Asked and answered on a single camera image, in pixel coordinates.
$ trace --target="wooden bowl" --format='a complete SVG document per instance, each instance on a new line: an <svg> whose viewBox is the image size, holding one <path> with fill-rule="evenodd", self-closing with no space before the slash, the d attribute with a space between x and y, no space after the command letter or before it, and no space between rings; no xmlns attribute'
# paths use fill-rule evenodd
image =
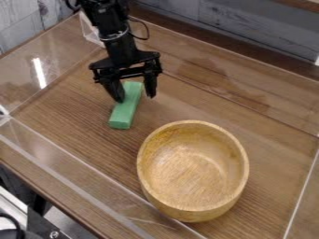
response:
<svg viewBox="0 0 319 239"><path fill-rule="evenodd" d="M249 162L236 138L216 125L169 123L146 137L137 157L141 189L166 216L200 222L222 215L244 189Z"/></svg>

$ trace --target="gray wall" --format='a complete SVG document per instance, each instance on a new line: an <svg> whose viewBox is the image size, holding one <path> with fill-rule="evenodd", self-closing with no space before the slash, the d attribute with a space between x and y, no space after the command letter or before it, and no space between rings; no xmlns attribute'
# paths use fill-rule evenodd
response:
<svg viewBox="0 0 319 239"><path fill-rule="evenodd" d="M319 55L319 14L270 0L137 0L173 18L297 58Z"/></svg>
<svg viewBox="0 0 319 239"><path fill-rule="evenodd" d="M0 54L69 15L61 0L0 0Z"/></svg>

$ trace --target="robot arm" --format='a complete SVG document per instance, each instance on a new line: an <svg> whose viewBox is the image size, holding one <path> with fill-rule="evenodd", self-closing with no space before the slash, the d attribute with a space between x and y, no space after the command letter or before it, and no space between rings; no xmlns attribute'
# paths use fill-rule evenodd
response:
<svg viewBox="0 0 319 239"><path fill-rule="evenodd" d="M141 51L130 33L126 0L78 0L84 13L98 29L108 58L89 65L96 83L101 83L117 102L124 101L121 79L144 77L146 95L156 96L157 76L161 73L160 54Z"/></svg>

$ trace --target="green block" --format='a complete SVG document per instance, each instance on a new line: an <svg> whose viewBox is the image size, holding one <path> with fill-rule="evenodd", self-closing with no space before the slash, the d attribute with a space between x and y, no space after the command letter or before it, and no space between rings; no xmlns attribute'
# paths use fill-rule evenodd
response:
<svg viewBox="0 0 319 239"><path fill-rule="evenodd" d="M117 130L128 130L132 125L136 108L140 102L142 84L138 82L124 82L124 102L114 106L108 125Z"/></svg>

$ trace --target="bowl rim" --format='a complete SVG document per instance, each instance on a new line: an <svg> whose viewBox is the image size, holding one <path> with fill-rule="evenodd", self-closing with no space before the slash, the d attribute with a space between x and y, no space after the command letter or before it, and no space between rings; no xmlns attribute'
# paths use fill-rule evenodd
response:
<svg viewBox="0 0 319 239"><path fill-rule="evenodd" d="M165 129L176 126L176 125L180 125L180 124L200 124L200 125L204 125L204 126L208 126L208 127L213 128L214 130L217 130L221 133L224 133L230 138L230 140L234 142L234 145L236 145L236 147L237 147L237 149L240 151L241 161L242 161L242 168L244 168L244 173L242 173L242 176L241 176L240 183L238 183L238 185L237 185L237 187L234 189L234 192L232 193L230 197L226 197L225 199L222 199L217 204L197 206L196 208L190 208L189 207L189 208L185 208L185 209L181 208L181 207L177 207L174 205L170 205L166 202L164 202L162 200L160 200L156 192L153 191L152 187L149 186L149 183L148 183L148 180L145 179L144 173L141 172L141 160L142 160L141 153L144 152L144 149L145 149L145 146L146 146L148 142L158 134L158 132L161 132L162 130L165 130ZM154 198L165 206L168 206L170 208L174 208L176 210L185 211L185 212L210 211L210 210L214 210L214 209L222 207L228 203L230 203L238 197L238 195L241 194L241 192L244 190L244 187L245 187L245 184L246 184L246 181L248 181L248 177L249 177L249 160L248 160L248 155L246 155L245 149L241 146L238 140L220 126L217 126L217 125L214 125L214 124L212 124L209 122L201 121L201 120L181 120L181 121L170 122L170 123L162 125L161 127L158 127L146 136L146 138L145 138L145 140L144 140L144 142L141 144L141 147L140 147L140 150L138 150L138 155L137 155L137 175L138 175L140 183L141 183L146 193L150 194L152 198Z"/></svg>

